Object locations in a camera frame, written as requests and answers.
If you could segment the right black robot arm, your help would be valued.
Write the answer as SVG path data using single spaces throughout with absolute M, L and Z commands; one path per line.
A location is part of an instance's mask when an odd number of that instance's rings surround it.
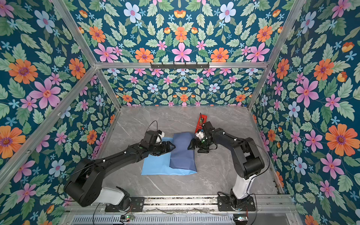
M 204 123 L 196 132 L 188 149 L 209 153 L 212 145 L 221 145 L 231 152 L 237 178 L 231 189 L 230 199 L 234 204 L 239 204 L 250 197 L 249 191 L 254 179 L 265 168 L 260 150 L 252 138 L 235 137 L 222 128 L 214 128 L 210 122 Z

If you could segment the aluminium front mounting rail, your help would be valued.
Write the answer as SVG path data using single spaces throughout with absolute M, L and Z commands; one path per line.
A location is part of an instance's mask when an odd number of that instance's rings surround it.
M 137 215 L 137 214 L 255 214 L 255 213 L 297 213 L 295 204 L 289 195 L 255 194 L 253 201 L 240 209 L 230 206 L 228 198 L 220 200 L 218 195 L 175 195 L 175 196 L 143 196 L 142 202 L 130 204 L 124 211 L 111 210 L 106 203 L 94 203 L 81 207 L 73 203 L 65 208 L 68 215 Z

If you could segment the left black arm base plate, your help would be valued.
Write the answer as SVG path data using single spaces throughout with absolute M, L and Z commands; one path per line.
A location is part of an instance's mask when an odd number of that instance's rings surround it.
M 144 207 L 144 197 L 127 197 L 118 205 L 107 204 L 105 212 L 142 212 Z

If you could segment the light blue wrapping paper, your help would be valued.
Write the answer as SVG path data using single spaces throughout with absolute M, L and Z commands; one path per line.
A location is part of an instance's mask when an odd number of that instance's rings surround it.
M 191 132 L 176 133 L 173 137 L 164 137 L 175 149 L 161 156 L 148 156 L 143 163 L 141 175 L 192 175 L 197 173 L 195 151 L 189 150 Z

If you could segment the white ventilation grille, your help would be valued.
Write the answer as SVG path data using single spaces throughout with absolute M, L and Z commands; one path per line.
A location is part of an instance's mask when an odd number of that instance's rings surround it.
M 232 216 L 210 214 L 146 214 L 122 219 L 121 215 L 74 216 L 72 225 L 234 225 Z

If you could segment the black hook rail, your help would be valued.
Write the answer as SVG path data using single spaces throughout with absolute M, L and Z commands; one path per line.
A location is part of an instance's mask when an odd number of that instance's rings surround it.
M 209 63 L 150 63 L 151 69 L 209 69 Z

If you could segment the red tape dispenser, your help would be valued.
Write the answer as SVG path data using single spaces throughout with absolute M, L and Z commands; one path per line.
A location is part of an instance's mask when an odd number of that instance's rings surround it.
M 197 133 L 199 130 L 202 130 L 203 125 L 206 122 L 207 122 L 207 116 L 200 113 L 199 119 L 198 119 L 198 122 L 197 122 L 197 125 L 196 125 L 195 133 Z

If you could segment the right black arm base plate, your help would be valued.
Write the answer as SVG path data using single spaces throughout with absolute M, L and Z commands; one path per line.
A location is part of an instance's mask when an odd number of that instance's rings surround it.
M 237 199 L 236 196 L 217 196 L 217 206 L 220 212 L 255 212 L 256 203 L 252 196 Z

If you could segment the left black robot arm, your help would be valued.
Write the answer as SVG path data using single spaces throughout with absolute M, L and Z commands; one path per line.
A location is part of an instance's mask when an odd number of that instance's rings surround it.
M 160 130 L 147 131 L 144 138 L 125 150 L 95 160 L 84 159 L 75 168 L 64 186 L 64 192 L 82 207 L 93 203 L 118 205 L 126 198 L 127 192 L 120 188 L 103 187 L 103 180 L 117 170 L 142 161 L 149 155 L 161 156 L 170 153 L 175 145 L 162 141 L 164 133 Z

